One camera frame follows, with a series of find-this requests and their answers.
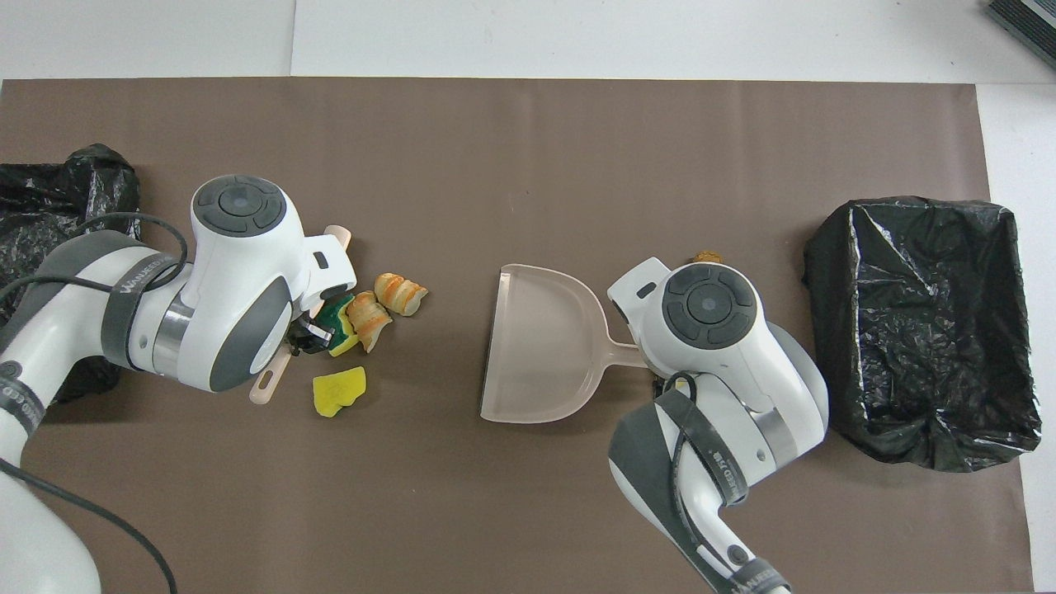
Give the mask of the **large yellow-green sponge piece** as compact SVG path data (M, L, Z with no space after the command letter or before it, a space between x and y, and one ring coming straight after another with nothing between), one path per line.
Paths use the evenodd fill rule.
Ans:
M319 326L332 330L332 339L328 346L331 357L339 357L359 344L357 332L351 324L347 315L347 307L354 298L354 295L346 295L339 300L328 302L320 309L316 317Z

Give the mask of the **orange striped croissant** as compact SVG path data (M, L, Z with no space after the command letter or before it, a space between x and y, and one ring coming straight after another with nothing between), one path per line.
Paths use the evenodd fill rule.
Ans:
M380 341L381 332L393 321L389 311L372 290L353 297L346 307L346 316L365 353L375 349Z
M389 311L411 317L420 309L430 291L399 274L382 273L375 279L374 293L378 302Z

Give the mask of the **plain yellow sponge piece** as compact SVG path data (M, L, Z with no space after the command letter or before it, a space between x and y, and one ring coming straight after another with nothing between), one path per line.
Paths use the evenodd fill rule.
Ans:
M322 375L312 380L313 406L321 417L335 417L340 410L354 405L367 390L365 368L355 367Z

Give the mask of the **beige hand brush black bristles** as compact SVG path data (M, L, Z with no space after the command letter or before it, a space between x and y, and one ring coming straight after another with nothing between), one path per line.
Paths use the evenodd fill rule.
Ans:
M346 227L332 224L325 227L324 233L335 237L341 244L341 248L347 253L351 241L353 241L353 234ZM276 389L278 389L286 372L287 365L290 364L293 357L293 346L287 342L286 338L281 338L271 361L268 361L268 365L262 370L256 383L250 388L250 402L263 405L272 400L272 395L276 393Z

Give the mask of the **pale pink plastic dustpan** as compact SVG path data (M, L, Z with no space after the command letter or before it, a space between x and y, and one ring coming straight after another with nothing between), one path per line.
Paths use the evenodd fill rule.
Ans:
M612 365L646 366L634 344L614 341L591 289L561 271L501 267L483 420L539 424L569 417L592 398Z

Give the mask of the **bin lined with black bag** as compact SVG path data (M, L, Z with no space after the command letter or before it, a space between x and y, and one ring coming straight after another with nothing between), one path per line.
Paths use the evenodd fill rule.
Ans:
M972 474L1044 433L1016 217L985 200L849 200L804 247L830 424L864 454Z
M135 169L102 144L79 149L60 164L0 164L0 290L37 273L50 252L76 236L87 219L139 214ZM0 352L7 324L27 287L0 298ZM56 394L69 402L118 385L120 367L102 356L76 361Z

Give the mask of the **brown paper table mat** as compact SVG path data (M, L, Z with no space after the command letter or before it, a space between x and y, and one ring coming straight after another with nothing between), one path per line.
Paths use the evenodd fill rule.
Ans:
M479 416L501 266L600 298L649 257L716 250L813 338L804 244L848 200L988 200L976 93L928 83L202 78L7 80L0 163L102 143L142 207L245 172L309 233L353 233L359 289L429 289L379 346L295 358L267 405L122 374L53 407L30 474L117 512L180 594L710 594L607 461L650 374L612 367L571 417ZM335 417L312 380L365 368Z

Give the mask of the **dark grey ribbed object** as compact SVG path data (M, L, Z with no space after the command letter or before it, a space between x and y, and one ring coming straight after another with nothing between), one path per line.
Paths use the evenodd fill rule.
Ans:
M985 8L1025 42L1056 52L1056 0L988 0Z

